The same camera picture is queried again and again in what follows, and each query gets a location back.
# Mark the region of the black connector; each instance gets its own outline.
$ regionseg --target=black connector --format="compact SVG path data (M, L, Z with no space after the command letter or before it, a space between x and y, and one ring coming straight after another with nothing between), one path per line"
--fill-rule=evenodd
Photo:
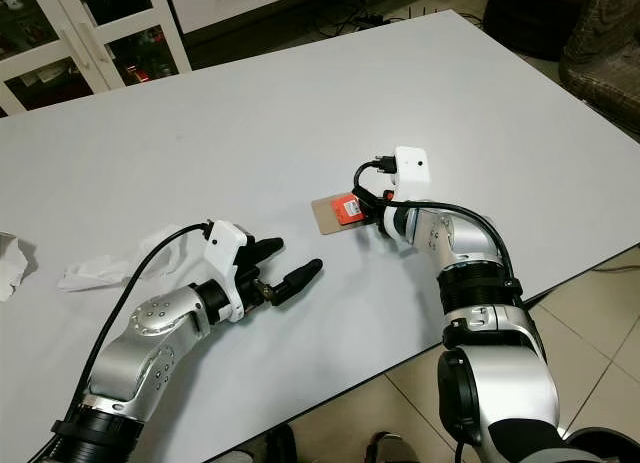
M382 170L382 173L397 173L398 165L396 165L395 156L376 156L373 160L373 167Z

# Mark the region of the table surface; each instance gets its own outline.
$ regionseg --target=table surface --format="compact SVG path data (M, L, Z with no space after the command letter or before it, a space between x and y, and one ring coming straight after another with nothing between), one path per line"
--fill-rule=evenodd
M639 240L637 144L452 12L0 120L0 230L37 263L0 304L2 461L49 437L121 291L63 293L65 266L168 223L284 237L271 281L325 268L186 358L134 462L202 461L437 343L427 259L372 227L321 236L310 207L397 145L426 149L433 199L492 218L525 297ZM204 279L201 247L189 238L188 269L142 282L125 312Z

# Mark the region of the crumpled paper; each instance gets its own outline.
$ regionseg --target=crumpled paper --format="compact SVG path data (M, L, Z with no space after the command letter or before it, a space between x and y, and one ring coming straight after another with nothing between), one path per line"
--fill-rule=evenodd
M136 249L120 257L103 255L83 263L69 265L58 282L58 288L63 291L79 291L122 283L133 275L140 262L158 243L179 229L177 225L168 225L161 231L149 235L140 241ZM180 263L180 254L179 243L172 242L156 255L140 277L152 279L172 273Z
M0 301L7 301L20 286L27 259L18 248L18 238L0 232Z

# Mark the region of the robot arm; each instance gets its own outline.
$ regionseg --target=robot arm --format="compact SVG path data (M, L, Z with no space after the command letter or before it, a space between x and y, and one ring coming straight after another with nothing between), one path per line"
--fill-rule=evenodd
M265 300L277 306L320 271L315 259L272 287L257 263L283 247L280 238L256 242L226 221L210 224L204 251L213 278L139 305L122 335L99 354L89 385L70 418L57 421L58 440L44 461L124 462L135 448L180 360L224 320L236 322Z
M383 198L359 185L366 167L392 175ZM557 433L555 384L504 243L486 218L426 202L428 183L424 150L399 147L360 167L353 194L383 233L435 263L446 321L438 363L444 427L484 463L600 462Z

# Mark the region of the person's foot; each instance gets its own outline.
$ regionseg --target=person's foot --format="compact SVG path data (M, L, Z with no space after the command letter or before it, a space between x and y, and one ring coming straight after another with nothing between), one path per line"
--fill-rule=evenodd
M367 447L364 463L420 463L413 448L392 433L373 435Z

